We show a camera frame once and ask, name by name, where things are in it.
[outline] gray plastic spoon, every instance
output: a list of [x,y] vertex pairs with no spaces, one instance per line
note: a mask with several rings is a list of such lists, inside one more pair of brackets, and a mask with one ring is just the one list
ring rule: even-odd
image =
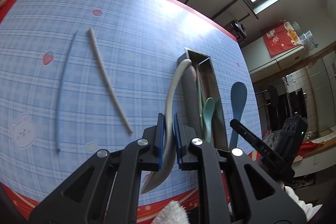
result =
[[141,189],[141,194],[147,193],[154,188],[158,187],[165,179],[169,176],[171,170],[173,169],[176,149],[175,149],[175,138],[173,132],[172,123],[172,108],[173,108],[173,97],[182,75],[191,66],[190,59],[184,59],[179,64],[174,72],[173,78],[170,82],[169,89],[166,97],[165,104],[165,122],[166,130],[164,134],[164,144],[163,144],[163,154],[162,154],[162,167],[158,172],[150,172],[144,185]]
[[[233,119],[240,122],[247,99],[247,89],[244,83],[235,82],[231,87],[231,106]],[[232,130],[229,149],[237,147],[238,133]]]

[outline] blue plaid tablecloth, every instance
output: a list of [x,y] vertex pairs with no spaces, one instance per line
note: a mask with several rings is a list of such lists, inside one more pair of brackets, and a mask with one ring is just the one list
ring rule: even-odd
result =
[[[95,30],[133,135],[128,134],[100,77],[89,27]],[[62,150],[57,154],[58,89],[77,31],[64,76]],[[230,90],[236,81],[245,83],[248,91],[241,122],[261,136],[253,86],[238,44],[197,15],[167,0],[17,0],[0,24],[0,181],[41,201],[96,150],[120,150],[140,138],[164,112],[166,92],[184,47],[211,56],[228,141]],[[186,123],[180,85],[173,111]],[[252,151],[241,137],[238,144],[246,153]],[[139,206],[194,187],[197,174],[182,172],[175,164],[162,185],[140,194]]]

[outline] bunny print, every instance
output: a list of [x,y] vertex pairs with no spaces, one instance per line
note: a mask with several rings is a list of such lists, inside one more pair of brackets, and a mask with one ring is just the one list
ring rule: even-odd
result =
[[10,125],[13,140],[19,149],[26,149],[31,146],[36,138],[34,125],[29,121],[28,115],[23,114],[21,120]]

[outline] white stick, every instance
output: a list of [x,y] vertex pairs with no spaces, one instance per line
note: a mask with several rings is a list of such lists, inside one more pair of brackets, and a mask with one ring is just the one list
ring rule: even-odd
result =
[[99,63],[99,67],[100,67],[100,71],[103,75],[103,78],[105,80],[105,83],[108,87],[108,90],[110,91],[110,95],[112,97],[112,100],[114,102],[114,105],[116,106],[116,108],[118,109],[119,111],[119,114],[120,116],[122,117],[125,125],[127,126],[128,130],[130,133],[133,133],[133,130],[132,130],[132,127],[131,125],[129,124],[128,120],[126,119],[126,116],[125,116],[125,113],[123,112],[120,104],[118,103],[117,101],[117,97],[116,95],[114,94],[114,90],[110,84],[110,80],[106,74],[106,70],[105,70],[105,67],[104,67],[104,64],[103,64],[103,61],[101,59],[101,55],[100,55],[100,52],[99,52],[99,49],[98,49],[98,45],[97,45],[97,41],[96,41],[96,38],[95,38],[95,32],[92,28],[89,29],[90,30],[90,37],[91,37],[91,42],[92,42],[92,45],[93,45],[93,48],[94,48],[94,52],[96,54],[96,58],[97,58],[97,61]]

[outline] blue spoon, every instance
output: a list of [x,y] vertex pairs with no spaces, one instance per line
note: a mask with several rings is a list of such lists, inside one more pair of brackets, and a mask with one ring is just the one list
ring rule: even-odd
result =
[[204,120],[204,138],[208,143],[211,143],[211,120],[215,110],[215,100],[208,98],[203,107],[203,120]]
[[[231,106],[233,119],[240,122],[247,99],[247,89],[242,82],[235,82],[231,87]],[[229,149],[237,147],[238,133],[232,130]]]

